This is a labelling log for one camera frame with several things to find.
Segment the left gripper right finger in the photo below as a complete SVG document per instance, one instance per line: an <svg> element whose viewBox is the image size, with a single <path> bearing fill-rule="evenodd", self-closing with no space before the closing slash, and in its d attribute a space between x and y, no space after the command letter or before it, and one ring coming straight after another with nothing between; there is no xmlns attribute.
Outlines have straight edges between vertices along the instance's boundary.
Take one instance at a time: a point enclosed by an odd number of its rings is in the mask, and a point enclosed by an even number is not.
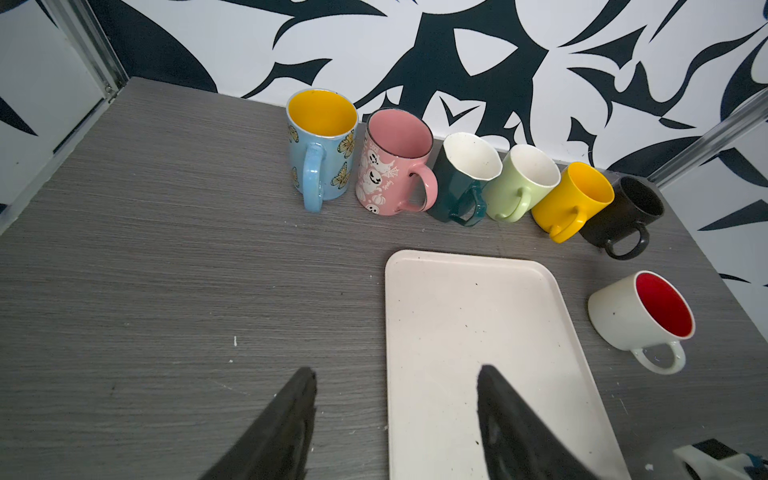
<svg viewBox="0 0 768 480"><path fill-rule="evenodd" d="M492 365L477 379L477 413L491 479L594 479Z"/></svg>

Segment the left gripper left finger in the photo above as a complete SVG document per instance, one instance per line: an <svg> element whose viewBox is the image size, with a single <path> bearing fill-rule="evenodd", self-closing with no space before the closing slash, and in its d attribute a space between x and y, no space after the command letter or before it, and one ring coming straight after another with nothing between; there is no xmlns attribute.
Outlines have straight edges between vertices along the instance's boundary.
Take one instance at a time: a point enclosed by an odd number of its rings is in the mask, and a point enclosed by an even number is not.
<svg viewBox="0 0 768 480"><path fill-rule="evenodd" d="M317 380L299 368L204 479L303 479L316 414Z"/></svg>

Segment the white cream mug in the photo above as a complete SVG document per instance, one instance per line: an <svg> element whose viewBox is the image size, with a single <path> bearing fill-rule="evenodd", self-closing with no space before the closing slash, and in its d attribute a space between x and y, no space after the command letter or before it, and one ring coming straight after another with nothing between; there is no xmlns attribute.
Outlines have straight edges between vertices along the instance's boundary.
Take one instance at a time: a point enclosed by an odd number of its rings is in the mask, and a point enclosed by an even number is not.
<svg viewBox="0 0 768 480"><path fill-rule="evenodd" d="M613 348L630 352L647 370L673 375L686 365L682 342L693 337L696 322L679 290L659 274L641 270L593 294L587 300L589 320ZM665 345L672 363L661 367L645 351Z"/></svg>

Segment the light green mug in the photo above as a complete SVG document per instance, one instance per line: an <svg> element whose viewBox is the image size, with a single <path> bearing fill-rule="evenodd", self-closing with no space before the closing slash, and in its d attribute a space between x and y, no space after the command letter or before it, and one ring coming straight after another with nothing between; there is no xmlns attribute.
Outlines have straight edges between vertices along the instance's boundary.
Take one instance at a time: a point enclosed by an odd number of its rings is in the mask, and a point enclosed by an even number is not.
<svg viewBox="0 0 768 480"><path fill-rule="evenodd" d="M483 191L486 214L497 222L520 220L561 181L558 165L534 146L513 146L502 166L502 173Z"/></svg>

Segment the black mug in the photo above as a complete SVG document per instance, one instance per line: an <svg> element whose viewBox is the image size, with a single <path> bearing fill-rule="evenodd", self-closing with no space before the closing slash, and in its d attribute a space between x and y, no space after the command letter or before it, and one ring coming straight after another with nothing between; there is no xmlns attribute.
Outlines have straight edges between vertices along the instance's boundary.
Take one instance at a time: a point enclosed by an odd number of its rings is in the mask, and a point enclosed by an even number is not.
<svg viewBox="0 0 768 480"><path fill-rule="evenodd" d="M622 176L613 183L614 200L589 219L579 233L590 244L603 248L616 260L631 260L648 247L648 226L665 212L660 196L647 183L631 176ZM627 253L617 254L615 244L634 232L639 234L636 245Z"/></svg>

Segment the dark green mug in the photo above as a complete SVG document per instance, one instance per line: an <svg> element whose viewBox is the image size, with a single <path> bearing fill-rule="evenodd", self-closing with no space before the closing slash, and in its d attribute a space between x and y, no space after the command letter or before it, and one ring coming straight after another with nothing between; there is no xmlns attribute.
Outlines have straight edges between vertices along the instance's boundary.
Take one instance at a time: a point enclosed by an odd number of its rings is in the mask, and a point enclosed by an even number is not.
<svg viewBox="0 0 768 480"><path fill-rule="evenodd" d="M502 168L499 153L486 140L466 132L448 135L432 168L438 189L427 213L441 222L476 225L486 215L483 190Z"/></svg>

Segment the pink ghost print mug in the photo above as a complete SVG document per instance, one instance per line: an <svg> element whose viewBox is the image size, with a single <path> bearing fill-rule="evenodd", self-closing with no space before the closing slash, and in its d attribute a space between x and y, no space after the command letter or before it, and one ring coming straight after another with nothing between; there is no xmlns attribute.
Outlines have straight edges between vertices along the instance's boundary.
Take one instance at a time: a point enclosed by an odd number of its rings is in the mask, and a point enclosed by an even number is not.
<svg viewBox="0 0 768 480"><path fill-rule="evenodd" d="M360 204L380 216L430 209L438 182L427 161L433 148L429 126L401 109L376 111L369 118L355 193Z"/></svg>

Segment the blue butterfly mug yellow inside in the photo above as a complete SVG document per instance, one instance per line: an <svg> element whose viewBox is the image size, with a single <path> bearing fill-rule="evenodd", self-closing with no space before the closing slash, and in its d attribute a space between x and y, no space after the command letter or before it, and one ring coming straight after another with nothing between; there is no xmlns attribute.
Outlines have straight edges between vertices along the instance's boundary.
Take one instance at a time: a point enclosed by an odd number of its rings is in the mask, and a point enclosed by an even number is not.
<svg viewBox="0 0 768 480"><path fill-rule="evenodd" d="M290 97L286 117L292 183L317 213L348 189L359 115L337 92L306 89Z"/></svg>

